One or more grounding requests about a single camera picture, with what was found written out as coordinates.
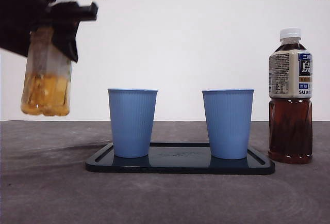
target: bottle label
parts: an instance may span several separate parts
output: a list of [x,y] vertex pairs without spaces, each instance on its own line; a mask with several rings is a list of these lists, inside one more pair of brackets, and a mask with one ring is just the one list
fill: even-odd
[[301,50],[278,51],[269,57],[271,98],[311,98],[312,55]]

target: white bottle cap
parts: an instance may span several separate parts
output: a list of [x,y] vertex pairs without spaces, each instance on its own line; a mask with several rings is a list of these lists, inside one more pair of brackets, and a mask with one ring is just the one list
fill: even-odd
[[288,37],[299,37],[301,38],[300,28],[287,28],[280,31],[279,39],[282,40]]

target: yellow liquid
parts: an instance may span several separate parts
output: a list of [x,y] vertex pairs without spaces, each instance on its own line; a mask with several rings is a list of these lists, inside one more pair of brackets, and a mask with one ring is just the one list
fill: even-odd
[[70,111],[70,82],[51,74],[25,76],[22,112],[30,115],[66,116]]

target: table surface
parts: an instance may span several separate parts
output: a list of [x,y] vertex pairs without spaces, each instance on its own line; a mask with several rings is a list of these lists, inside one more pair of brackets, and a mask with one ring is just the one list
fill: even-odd
[[[310,164],[199,175],[86,171],[110,122],[1,122],[1,223],[330,223],[330,122],[313,125]],[[207,140],[202,121],[154,124],[152,141]],[[267,122],[250,145],[267,154]]]

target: ribbed cup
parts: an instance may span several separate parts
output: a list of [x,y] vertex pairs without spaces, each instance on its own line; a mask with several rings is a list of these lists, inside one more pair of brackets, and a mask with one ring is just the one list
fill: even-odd
[[214,157],[246,157],[253,92],[253,89],[203,91],[207,132]]
[[148,154],[157,90],[108,89],[114,154],[138,158]]

